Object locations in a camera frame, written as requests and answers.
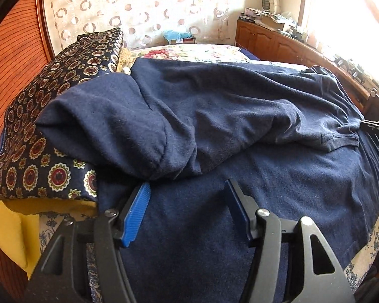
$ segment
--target metal bolt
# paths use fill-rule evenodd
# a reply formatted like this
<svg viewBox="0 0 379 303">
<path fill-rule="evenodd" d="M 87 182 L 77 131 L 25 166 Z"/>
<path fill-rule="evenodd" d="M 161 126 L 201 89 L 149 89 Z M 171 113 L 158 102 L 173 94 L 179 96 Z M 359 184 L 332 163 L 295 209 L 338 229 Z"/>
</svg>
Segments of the metal bolt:
<svg viewBox="0 0 379 303">
<path fill-rule="evenodd" d="M 65 223 L 65 225 L 72 225 L 74 223 L 74 219 L 73 218 L 65 218 L 63 220 L 63 222 Z"/>
<path fill-rule="evenodd" d="M 117 216 L 118 215 L 118 211 L 115 209 L 115 208 L 110 208 L 109 210 L 106 210 L 104 212 L 104 215 L 107 217 L 107 218 L 113 218 L 114 216 Z"/>
<path fill-rule="evenodd" d="M 311 218 L 309 218 L 308 216 L 302 216 L 302 218 L 300 219 L 300 222 L 302 222 L 304 225 L 312 225 L 313 224 L 313 220 Z"/>
<path fill-rule="evenodd" d="M 257 211 L 257 213 L 258 213 L 259 216 L 262 216 L 262 217 L 266 217 L 266 216 L 270 215 L 270 211 L 267 210 L 266 208 L 260 208 Z"/>
</svg>

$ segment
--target small fan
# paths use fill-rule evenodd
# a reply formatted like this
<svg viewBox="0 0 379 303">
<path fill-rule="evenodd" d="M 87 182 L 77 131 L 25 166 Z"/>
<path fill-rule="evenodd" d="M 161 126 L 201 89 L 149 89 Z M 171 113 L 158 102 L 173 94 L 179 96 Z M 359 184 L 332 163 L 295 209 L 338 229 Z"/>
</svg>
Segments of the small fan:
<svg viewBox="0 0 379 303">
<path fill-rule="evenodd" d="M 270 10 L 270 0 L 263 0 L 263 10 L 269 11 Z"/>
</svg>

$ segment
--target blue plastic bag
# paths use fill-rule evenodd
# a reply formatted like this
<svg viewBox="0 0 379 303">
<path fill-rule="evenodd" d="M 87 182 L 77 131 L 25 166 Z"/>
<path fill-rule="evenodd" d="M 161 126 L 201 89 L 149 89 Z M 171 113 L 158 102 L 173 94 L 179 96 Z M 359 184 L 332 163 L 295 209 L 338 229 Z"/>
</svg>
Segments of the blue plastic bag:
<svg viewBox="0 0 379 303">
<path fill-rule="evenodd" d="M 188 39 L 191 38 L 191 33 L 180 33 L 176 31 L 164 31 L 164 38 L 171 44 L 171 40 Z"/>
</svg>

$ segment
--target black pillow with circular pattern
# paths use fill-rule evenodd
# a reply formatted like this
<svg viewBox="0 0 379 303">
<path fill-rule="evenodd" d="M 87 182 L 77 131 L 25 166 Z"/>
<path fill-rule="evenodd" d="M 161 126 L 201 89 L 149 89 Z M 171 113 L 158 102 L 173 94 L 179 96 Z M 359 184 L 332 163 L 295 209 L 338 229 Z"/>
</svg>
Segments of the black pillow with circular pattern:
<svg viewBox="0 0 379 303">
<path fill-rule="evenodd" d="M 35 128 L 35 121 L 70 87 L 115 72 L 122 39 L 120 28 L 80 35 L 15 97 L 5 113 L 0 147 L 0 200 L 97 201 L 94 166 L 58 151 Z"/>
</svg>

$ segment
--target window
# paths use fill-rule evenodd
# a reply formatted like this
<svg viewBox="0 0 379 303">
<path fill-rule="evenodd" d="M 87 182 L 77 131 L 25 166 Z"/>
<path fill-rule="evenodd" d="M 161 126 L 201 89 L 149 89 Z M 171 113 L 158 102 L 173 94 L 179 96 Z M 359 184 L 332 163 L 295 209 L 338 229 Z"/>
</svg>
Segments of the window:
<svg viewBox="0 0 379 303">
<path fill-rule="evenodd" d="M 379 0 L 312 0 L 307 27 L 379 82 Z"/>
</svg>

